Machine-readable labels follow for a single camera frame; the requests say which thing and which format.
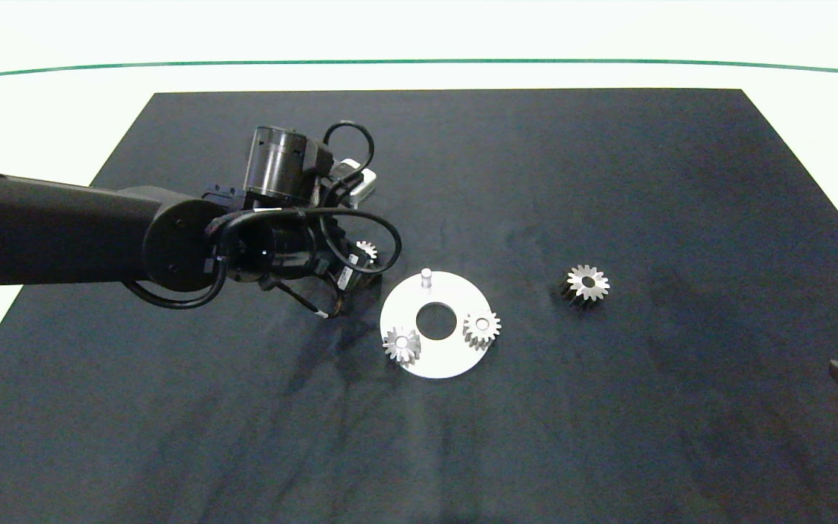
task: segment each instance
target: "spur gear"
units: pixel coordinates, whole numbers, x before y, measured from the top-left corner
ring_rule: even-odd
[[[574,266],[562,285],[562,296],[571,304],[594,305],[609,295],[610,281],[591,266]]]
[[[475,349],[489,348],[500,334],[500,319],[489,309],[468,313],[463,322],[465,342]]]
[[[390,360],[396,359],[400,365],[410,365],[419,358],[419,334],[415,329],[394,327],[386,332],[383,347],[386,348],[383,352],[390,355]]]
[[[355,242],[355,245],[369,256],[370,264],[377,263],[377,246],[367,241],[358,241]]]

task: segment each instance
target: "robotic arm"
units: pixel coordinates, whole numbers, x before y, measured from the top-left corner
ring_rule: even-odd
[[[332,133],[359,130],[368,142],[363,164],[339,162]],[[322,140],[294,130],[254,132],[242,188],[212,185],[201,198],[163,188],[121,191],[0,175],[0,285],[122,282],[157,306],[196,308],[227,279],[280,289],[323,318],[339,315],[346,294],[396,263],[395,226],[360,211],[375,187],[367,167],[372,136],[353,122],[332,125]],[[386,261],[366,242],[352,242],[335,220],[352,215],[383,226],[395,247]],[[327,283],[335,308],[323,311],[289,281]],[[164,298],[143,281],[196,298]]]

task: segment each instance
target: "center hole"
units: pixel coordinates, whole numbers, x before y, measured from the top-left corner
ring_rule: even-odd
[[[433,341],[448,338],[448,335],[455,332],[456,325],[458,319],[455,318],[455,312],[449,306],[438,302],[426,304],[416,314],[416,327],[419,328],[419,332]]]

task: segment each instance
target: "metal gear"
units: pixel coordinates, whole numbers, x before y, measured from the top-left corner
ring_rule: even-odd
[[[500,319],[489,309],[468,313],[463,322],[465,342],[475,349],[489,348],[500,334]]]
[[[369,256],[370,264],[375,264],[377,262],[377,246],[367,241],[358,241],[355,242],[355,245],[358,246],[358,249],[362,250]]]
[[[609,279],[591,266],[574,266],[562,285],[562,295],[571,304],[594,305],[609,294]]]
[[[410,365],[419,358],[419,334],[415,329],[394,327],[386,332],[383,339],[384,354],[390,355],[390,360],[396,359],[400,365]]]

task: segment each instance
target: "black cable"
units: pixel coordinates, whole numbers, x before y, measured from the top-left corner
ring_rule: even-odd
[[[216,298],[216,296],[219,295],[219,292],[222,291],[222,287],[224,286],[224,283],[226,283],[227,274],[228,269],[226,266],[226,260],[224,258],[217,260],[215,281],[212,282],[212,285],[210,285],[205,294],[197,296],[197,298],[187,299],[187,301],[176,301],[176,299],[173,298],[164,298],[164,296],[154,295],[137,282],[122,283],[126,288],[129,288],[131,292],[139,296],[139,298],[142,298],[144,301],[149,302],[154,306],[160,306],[161,308],[167,309],[192,309],[199,308],[199,306],[205,306],[207,303],[212,302],[212,299]]]
[[[358,168],[356,168],[353,172],[350,172],[348,175],[345,175],[345,177],[343,177],[342,179],[343,181],[350,182],[351,180],[355,179],[356,176],[360,175],[360,173],[362,173],[363,170],[367,169],[367,166],[370,165],[370,160],[373,160],[373,136],[372,134],[370,134],[367,128],[360,125],[358,122],[352,122],[351,120],[340,120],[340,122],[336,122],[330,125],[329,129],[325,130],[325,135],[322,137],[322,143],[325,143],[325,145],[328,146],[329,139],[332,138],[332,133],[334,133],[335,130],[339,128],[354,128],[356,130],[359,130],[360,133],[364,136],[364,140],[367,140],[367,158],[360,164]]]
[[[336,318],[339,315],[339,313],[342,312],[342,305],[345,304],[345,292],[340,291],[340,289],[338,289],[338,286],[336,286],[334,282],[330,281],[330,279],[327,276],[323,275],[321,279],[323,282],[326,282],[330,288],[332,288],[332,292],[333,294],[335,294],[335,309],[333,309],[330,313],[322,311],[322,309],[320,309],[318,306],[316,306],[310,301],[307,301],[305,296],[302,296],[299,293],[293,291],[293,289],[289,285],[286,285],[286,283],[277,282],[275,286],[277,289],[280,289],[280,291],[292,296],[297,302],[302,304],[306,309],[309,309],[309,311],[316,313],[316,315],[319,315],[320,317],[326,319]]]
[[[219,229],[213,230],[212,235],[216,235],[218,233],[219,238],[217,239],[217,245],[219,246],[220,253],[225,253],[227,256],[228,250],[231,246],[235,243],[237,239],[237,230],[239,230],[242,226],[246,226],[247,223],[259,222],[262,220],[269,220],[272,218],[286,218],[286,216],[298,216],[299,218],[307,218],[307,216],[319,216],[320,218],[328,218],[328,216],[336,216],[336,215],[347,215],[347,216],[358,216],[358,218],[366,218],[372,222],[378,223],[378,225],[382,226],[386,229],[390,236],[393,237],[393,255],[390,256],[390,259],[386,261],[386,264],[382,266],[377,266],[377,268],[359,268],[359,266],[353,265],[352,262],[349,261],[347,256],[345,256],[342,251],[338,248],[335,242],[332,241],[330,235],[328,234],[328,228],[326,227],[324,221],[320,221],[320,226],[322,226],[322,234],[325,236],[326,245],[329,246],[329,249],[332,250],[332,253],[337,256],[338,260],[346,266],[346,268],[351,269],[352,271],[356,271],[359,273],[375,275],[379,273],[383,273],[387,271],[387,269],[392,268],[394,264],[396,264],[396,260],[399,259],[400,253],[403,250],[403,242],[402,238],[399,236],[399,230],[396,230],[396,226],[390,223],[382,216],[373,215],[373,213],[369,213],[366,211],[360,211],[357,209],[346,209],[346,208],[337,208],[337,207],[330,207],[330,208],[311,208],[311,209],[302,209],[302,208],[292,208],[292,209],[277,209],[277,210],[263,210],[256,213],[243,213],[243,215],[239,215],[236,218],[229,220],[229,222],[224,223],[224,225],[220,226]]]

